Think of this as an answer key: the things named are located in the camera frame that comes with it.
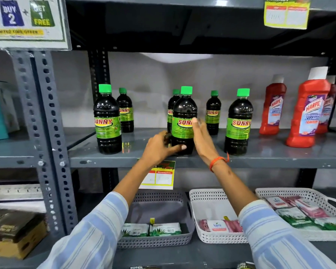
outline green label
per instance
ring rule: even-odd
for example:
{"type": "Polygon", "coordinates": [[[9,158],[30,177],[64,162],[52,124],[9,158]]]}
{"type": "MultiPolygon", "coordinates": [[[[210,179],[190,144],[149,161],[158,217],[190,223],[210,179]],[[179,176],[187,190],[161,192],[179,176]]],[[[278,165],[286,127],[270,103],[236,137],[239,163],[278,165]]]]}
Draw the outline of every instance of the green label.
{"type": "Polygon", "coordinates": [[[173,109],[168,109],[167,122],[172,123],[173,109]]]}
{"type": "Polygon", "coordinates": [[[172,136],[180,139],[194,137],[192,119],[172,118],[172,136]]]}
{"type": "Polygon", "coordinates": [[[120,108],[121,122],[133,121],[133,108],[120,108]]]}
{"type": "Polygon", "coordinates": [[[111,139],[121,135],[120,117],[94,118],[96,135],[99,139],[111,139]]]}
{"type": "Polygon", "coordinates": [[[205,122],[207,124],[218,124],[220,119],[220,110],[207,110],[205,122]]]}
{"type": "Polygon", "coordinates": [[[31,24],[33,27],[54,27],[49,1],[30,0],[31,24]]]}
{"type": "Polygon", "coordinates": [[[226,124],[226,136],[235,140],[247,140],[249,139],[250,132],[250,120],[240,120],[228,118],[226,124]]]}

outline blue and white striped shirt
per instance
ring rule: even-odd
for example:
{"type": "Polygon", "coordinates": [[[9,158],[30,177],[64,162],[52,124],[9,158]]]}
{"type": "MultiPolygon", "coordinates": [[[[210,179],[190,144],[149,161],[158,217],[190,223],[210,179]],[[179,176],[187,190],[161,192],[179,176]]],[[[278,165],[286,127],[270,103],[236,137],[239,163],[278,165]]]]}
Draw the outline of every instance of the blue and white striped shirt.
{"type": "MultiPolygon", "coordinates": [[[[112,268],[121,229],[128,214],[126,200],[109,193],[70,235],[60,239],[44,268],[112,268]]],[[[336,265],[282,220],[263,200],[245,206],[240,224],[251,246],[255,266],[290,269],[336,269],[336,265]]]]}

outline price tag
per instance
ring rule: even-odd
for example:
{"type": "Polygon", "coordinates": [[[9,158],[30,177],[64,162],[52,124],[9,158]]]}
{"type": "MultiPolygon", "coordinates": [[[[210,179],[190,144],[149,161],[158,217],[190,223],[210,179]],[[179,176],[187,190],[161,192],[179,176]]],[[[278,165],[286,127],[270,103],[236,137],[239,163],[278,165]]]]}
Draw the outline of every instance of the price tag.
{"type": "Polygon", "coordinates": [[[173,190],[175,161],[164,160],[149,171],[140,189],[173,190]]]}
{"type": "Polygon", "coordinates": [[[267,27],[306,29],[310,0],[266,0],[264,25],[267,27]]]}
{"type": "Polygon", "coordinates": [[[0,0],[0,49],[71,49],[64,0],[0,0]]]}

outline black bottle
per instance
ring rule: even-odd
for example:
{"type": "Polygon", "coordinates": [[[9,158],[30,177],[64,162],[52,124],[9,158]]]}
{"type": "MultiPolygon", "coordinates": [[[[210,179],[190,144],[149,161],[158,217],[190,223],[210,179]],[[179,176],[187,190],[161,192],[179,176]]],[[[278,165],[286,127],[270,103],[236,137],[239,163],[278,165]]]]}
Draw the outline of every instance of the black bottle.
{"type": "Polygon", "coordinates": [[[193,87],[182,86],[182,97],[178,99],[173,108],[172,117],[172,146],[185,144],[187,149],[178,154],[191,154],[194,149],[194,132],[192,118],[197,117],[198,108],[194,100],[190,97],[193,87]]]}
{"type": "Polygon", "coordinates": [[[238,99],[229,108],[224,151],[231,155],[246,154],[253,117],[253,105],[248,100],[249,93],[250,89],[238,89],[238,99]]]}
{"type": "Polygon", "coordinates": [[[120,96],[117,98],[117,102],[120,106],[121,117],[121,129],[123,133],[133,132],[134,120],[133,120],[133,105],[132,100],[127,96],[127,90],[120,88],[120,96]]]}
{"type": "Polygon", "coordinates": [[[168,133],[172,132],[172,117],[173,117],[173,108],[175,103],[180,98],[179,89],[173,90],[173,97],[168,101],[168,116],[167,116],[167,131],[168,133]]]}
{"type": "Polygon", "coordinates": [[[207,112],[205,123],[210,135],[217,135],[219,131],[219,119],[221,102],[218,98],[218,91],[211,91],[211,98],[207,101],[207,112]]]}
{"type": "Polygon", "coordinates": [[[94,103],[94,124],[99,151],[115,154],[122,151],[120,111],[109,84],[99,84],[100,96],[94,103]]]}

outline red bottle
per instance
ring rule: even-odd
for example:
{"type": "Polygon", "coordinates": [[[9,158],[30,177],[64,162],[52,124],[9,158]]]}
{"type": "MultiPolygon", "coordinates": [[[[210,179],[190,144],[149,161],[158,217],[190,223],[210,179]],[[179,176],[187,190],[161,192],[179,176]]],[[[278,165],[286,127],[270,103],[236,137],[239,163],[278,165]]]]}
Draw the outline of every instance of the red bottle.
{"type": "Polygon", "coordinates": [[[284,76],[274,75],[272,84],[266,87],[260,134],[276,135],[279,133],[279,123],[285,94],[284,76]]]}
{"type": "Polygon", "coordinates": [[[336,98],[336,75],[328,75],[326,77],[326,80],[331,83],[331,89],[329,94],[327,94],[325,103],[323,104],[323,112],[320,117],[320,122],[318,124],[316,134],[324,134],[327,132],[327,125],[329,123],[332,107],[334,106],[334,101],[336,98]]]}
{"type": "Polygon", "coordinates": [[[286,145],[307,148],[315,144],[323,103],[331,84],[326,80],[328,67],[311,68],[309,79],[299,86],[298,99],[291,120],[286,145]]]}

